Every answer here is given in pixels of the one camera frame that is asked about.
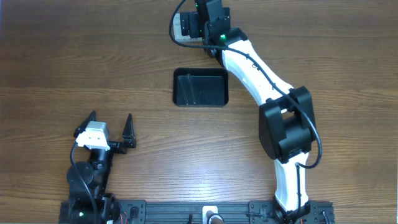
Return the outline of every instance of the wood grain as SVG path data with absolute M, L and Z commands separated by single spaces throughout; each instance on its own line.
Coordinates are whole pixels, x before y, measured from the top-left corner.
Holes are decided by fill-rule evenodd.
M 395 223 L 398 1 L 223 2 L 269 66 L 312 93 L 324 154 L 306 174 L 309 197 L 334 202 L 337 223 Z M 235 77 L 224 108 L 172 103 L 176 68 L 219 67 L 170 41 L 177 4 L 2 1 L 0 222 L 57 222 L 72 132 L 91 110 L 112 139 L 133 114 L 138 147 L 116 156 L 108 187 L 119 198 L 272 198 L 275 170 L 258 140 L 258 107 Z

